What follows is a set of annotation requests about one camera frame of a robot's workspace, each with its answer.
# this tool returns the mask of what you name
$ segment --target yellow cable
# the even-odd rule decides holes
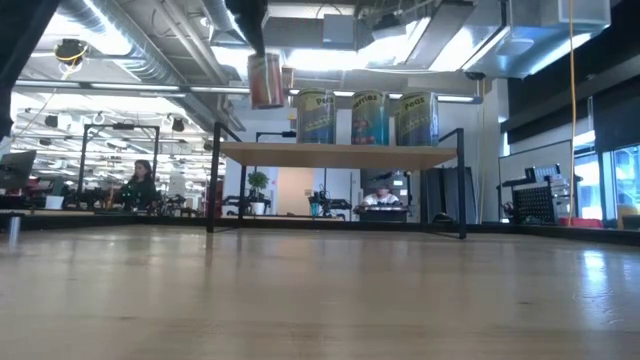
[[[576,121],[577,121],[577,106],[576,106],[576,69],[575,69],[575,54],[573,49],[573,0],[569,0],[569,64],[571,72],[571,178],[569,179],[569,222],[568,226],[572,225],[573,219],[573,204],[574,204],[574,177],[575,177],[575,157],[574,153],[574,139],[576,137]]]
[[[72,60],[73,60],[73,61],[74,61],[74,63],[75,63],[75,60],[76,60],[76,59],[78,59],[79,57],[81,57],[82,55],[84,55],[84,54],[87,52],[87,48],[88,48],[88,46],[85,46],[85,47],[84,47],[84,49],[82,49],[82,51],[81,51],[79,54],[77,54],[77,55],[73,55],[73,56],[68,57],[68,58],[63,58],[63,57],[59,57],[58,55],[56,55],[56,59],[58,59],[58,60],[60,60],[60,61],[72,61]],[[56,53],[56,50],[58,50],[58,46],[57,46],[57,45],[56,45],[56,47],[53,49],[53,53],[54,53],[54,54]]]
[[[481,143],[480,143],[480,171],[482,172],[482,182],[480,185],[480,224],[482,224],[482,221],[484,219],[484,184],[485,184],[485,179],[486,179],[486,175],[487,175],[487,171],[486,171],[486,166],[484,165],[484,158],[485,158],[485,136],[484,136],[484,95],[486,93],[486,79],[482,79],[482,129],[480,130],[480,137],[481,137]]]

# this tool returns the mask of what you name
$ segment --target ceiling light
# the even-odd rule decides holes
[[[57,115],[47,115],[44,118],[44,124],[48,127],[57,128],[58,127],[58,116]]]
[[[333,94],[337,97],[351,97],[355,94],[354,91],[334,91]]]
[[[475,98],[470,96],[438,95],[438,101],[468,103],[468,102],[474,102]]]
[[[183,132],[184,131],[184,119],[183,118],[173,118],[173,125],[171,125],[171,130],[173,131],[177,131],[177,132]]]
[[[159,93],[159,92],[141,92],[140,96],[145,97],[171,97],[171,98],[183,98],[186,97],[185,93]]]
[[[322,19],[325,14],[353,15],[355,6],[346,4],[327,5],[319,8],[320,1],[314,3],[269,2],[268,16],[280,18]]]
[[[17,80],[15,86],[79,88],[80,84],[74,81]]]
[[[286,65],[296,70],[331,71],[363,69],[367,64],[355,51],[297,49]]]
[[[104,124],[104,115],[102,115],[102,111],[100,111],[97,114],[93,115],[93,120],[91,120],[91,123],[93,123],[94,125],[102,125],[102,124]]]
[[[193,92],[212,92],[219,94],[250,94],[251,91],[249,88],[245,87],[220,87],[220,86],[192,86],[191,91]]]
[[[180,88],[173,85],[148,85],[148,84],[111,84],[91,83],[94,89],[106,90],[139,90],[139,91],[178,91]]]
[[[505,26],[493,39],[489,40],[483,47],[476,52],[471,59],[469,59],[464,65],[462,65],[462,70],[469,70],[473,65],[475,65],[480,59],[482,59],[487,53],[493,49],[505,36],[511,31],[510,26]]]

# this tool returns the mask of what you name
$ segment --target wooden shelf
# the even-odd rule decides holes
[[[456,157],[454,148],[225,142],[220,152],[247,166],[425,170]]]

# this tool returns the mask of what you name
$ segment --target computer monitor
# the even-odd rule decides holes
[[[15,190],[27,186],[35,160],[35,151],[3,155],[0,159],[0,189]]]

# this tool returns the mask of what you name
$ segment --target woman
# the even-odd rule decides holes
[[[158,193],[152,177],[151,164],[147,160],[135,162],[135,172],[122,192],[125,197],[125,210],[143,210],[155,205]]]

